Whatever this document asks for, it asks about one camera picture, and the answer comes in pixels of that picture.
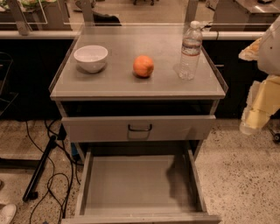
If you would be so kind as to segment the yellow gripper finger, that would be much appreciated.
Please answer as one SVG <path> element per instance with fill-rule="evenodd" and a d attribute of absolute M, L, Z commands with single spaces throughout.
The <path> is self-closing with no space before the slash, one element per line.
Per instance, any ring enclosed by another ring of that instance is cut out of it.
<path fill-rule="evenodd" d="M 241 60 L 246 60 L 246 61 L 258 60 L 258 58 L 259 58 L 259 45 L 260 45 L 260 42 L 261 42 L 261 39 L 258 38 L 252 44 L 250 44 L 245 49 L 243 49 L 239 53 L 238 57 Z"/>
<path fill-rule="evenodd" d="M 254 135 L 280 109 L 280 77 L 269 75 L 264 81 L 254 81 L 243 110 L 240 132 Z"/>

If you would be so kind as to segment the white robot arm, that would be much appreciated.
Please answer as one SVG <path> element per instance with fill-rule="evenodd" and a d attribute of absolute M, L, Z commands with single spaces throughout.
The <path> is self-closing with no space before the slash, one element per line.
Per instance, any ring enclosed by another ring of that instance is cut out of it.
<path fill-rule="evenodd" d="M 280 17 L 259 39 L 243 49 L 239 58 L 256 60 L 258 69 L 268 75 L 262 82 L 253 82 L 241 116 L 240 132 L 254 135 L 280 109 Z"/>

